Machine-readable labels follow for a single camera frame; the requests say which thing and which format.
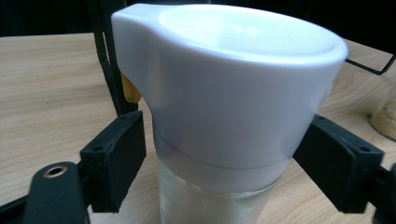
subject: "circular recessed lid top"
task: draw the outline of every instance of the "circular recessed lid top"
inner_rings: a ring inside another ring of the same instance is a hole
[[[160,24],[190,46],[248,61],[312,63],[347,52],[344,41],[327,29],[251,8],[172,7],[162,13]]]

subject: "wood grain surface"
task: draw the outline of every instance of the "wood grain surface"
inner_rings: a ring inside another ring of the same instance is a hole
[[[390,57],[347,43],[349,59],[376,69]],[[318,111],[384,150],[387,169],[396,162],[396,143],[374,131],[368,118],[395,85],[395,65],[379,77],[345,63]],[[144,101],[139,107],[148,156],[120,212],[90,212],[93,224],[161,223],[151,116]],[[27,194],[40,168],[57,161],[77,162],[78,152],[115,117],[92,34],[0,38],[0,204]],[[339,213],[291,161],[258,223],[371,223],[374,210],[369,204],[364,215]]]

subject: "light wood tabletop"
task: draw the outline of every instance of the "light wood tabletop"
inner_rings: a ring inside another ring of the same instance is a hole
[[[353,42],[349,59],[381,69],[390,55]],[[396,85],[396,66],[376,76],[345,63],[318,113],[386,152],[396,143],[372,129],[368,118]],[[148,155],[118,214],[93,214],[96,223],[160,223],[157,159],[151,115],[144,101]],[[0,38],[0,205],[28,193],[33,174],[57,161],[78,162],[78,152],[114,118],[92,34]],[[371,223],[339,213],[295,161],[277,181],[258,223]]]

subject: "beige granular substance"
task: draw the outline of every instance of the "beige granular substance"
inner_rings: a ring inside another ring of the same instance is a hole
[[[396,99],[384,103],[370,121],[379,133],[396,141]]]

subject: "glass jar with beige contents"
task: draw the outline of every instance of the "glass jar with beige contents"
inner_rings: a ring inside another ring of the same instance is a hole
[[[396,86],[371,116],[370,123],[377,132],[396,141]]]

